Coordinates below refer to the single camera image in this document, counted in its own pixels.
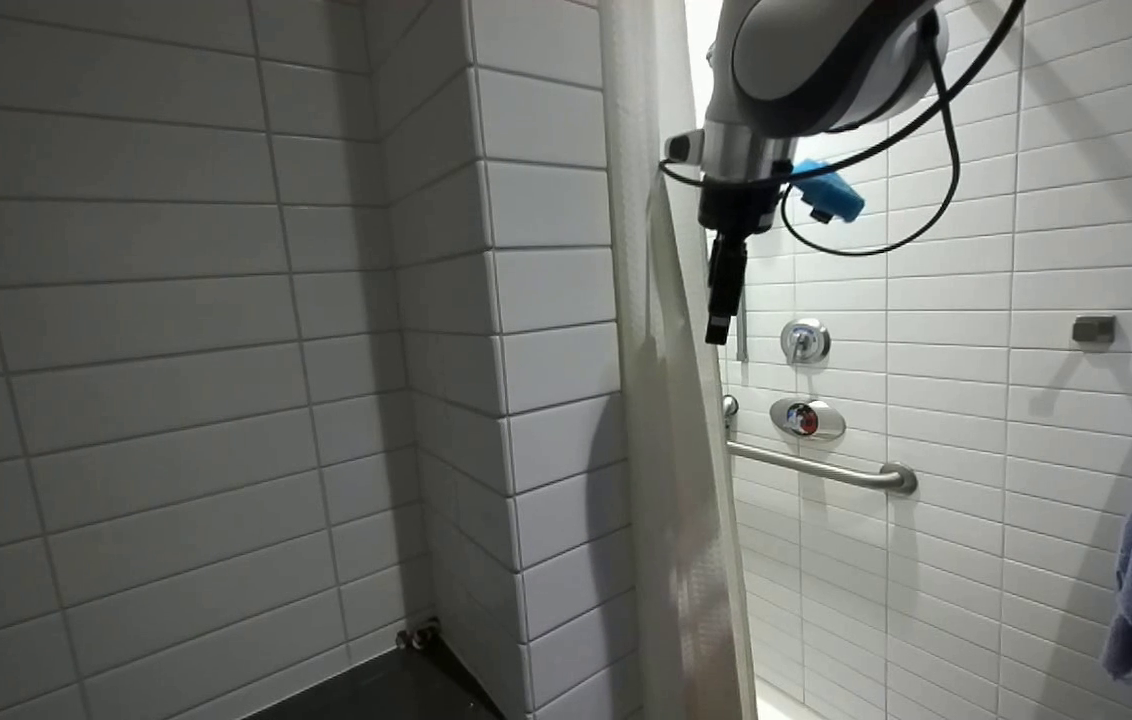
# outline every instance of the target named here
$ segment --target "blue connector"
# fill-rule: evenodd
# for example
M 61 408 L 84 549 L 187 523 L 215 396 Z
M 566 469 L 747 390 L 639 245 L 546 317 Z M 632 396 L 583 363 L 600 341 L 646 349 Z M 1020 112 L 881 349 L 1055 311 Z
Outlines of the blue connector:
M 801 159 L 792 185 L 801 189 L 803 202 L 813 207 L 813 219 L 845 219 L 855 223 L 855 217 L 868 207 L 868 201 L 840 179 L 840 172 L 808 177 L 827 167 L 824 159 Z

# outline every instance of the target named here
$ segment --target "shower curtain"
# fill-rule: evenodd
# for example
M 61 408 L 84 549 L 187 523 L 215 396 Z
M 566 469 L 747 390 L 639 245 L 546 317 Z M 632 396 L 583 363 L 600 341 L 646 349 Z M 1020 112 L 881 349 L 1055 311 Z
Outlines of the shower curtain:
M 636 523 L 646 715 L 756 720 L 698 194 L 658 177 L 691 127 L 680 0 L 607 0 L 604 88 Z

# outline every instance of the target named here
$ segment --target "dark floor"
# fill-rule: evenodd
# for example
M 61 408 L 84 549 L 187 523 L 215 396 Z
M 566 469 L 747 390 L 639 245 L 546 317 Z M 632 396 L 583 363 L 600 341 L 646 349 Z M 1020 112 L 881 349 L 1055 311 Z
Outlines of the dark floor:
M 391 651 L 254 720 L 499 720 L 444 651 Z

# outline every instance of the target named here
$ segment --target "metal grab bar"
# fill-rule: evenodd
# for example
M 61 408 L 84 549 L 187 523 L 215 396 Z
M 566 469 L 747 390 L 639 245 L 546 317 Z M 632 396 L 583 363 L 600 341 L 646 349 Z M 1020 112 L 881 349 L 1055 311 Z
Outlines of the metal grab bar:
M 855 489 L 886 489 L 886 490 L 905 490 L 905 496 L 912 496 L 921 489 L 921 477 L 905 463 L 886 463 L 871 477 L 871 470 L 837 469 L 837 463 L 820 463 L 820 460 L 803 460 L 803 455 L 783 455 L 783 451 L 756 449 L 756 444 L 734 444 L 729 438 L 729 451 L 747 455 L 747 460 L 763 460 L 763 463 L 782 463 L 782 469 L 796 469 L 796 470 L 808 470 L 808 477 L 827 477 L 827 480 L 855 485 Z

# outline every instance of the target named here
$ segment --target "grab bar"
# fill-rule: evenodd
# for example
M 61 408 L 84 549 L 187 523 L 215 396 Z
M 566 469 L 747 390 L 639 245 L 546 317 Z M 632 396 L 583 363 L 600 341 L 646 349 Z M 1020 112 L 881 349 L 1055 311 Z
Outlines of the grab bar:
M 820 463 L 803 455 L 783 455 L 783 451 L 756 449 L 756 444 L 729 444 L 729 451 L 761 460 L 761 463 L 796 469 L 808 477 L 827 477 L 827 480 L 855 485 L 855 489 L 886 489 L 886 490 L 905 490 L 905 496 L 921 489 L 916 469 L 905 469 L 905 463 L 886 463 L 881 470 L 855 470 L 855 469 L 837 469 L 837 463 Z

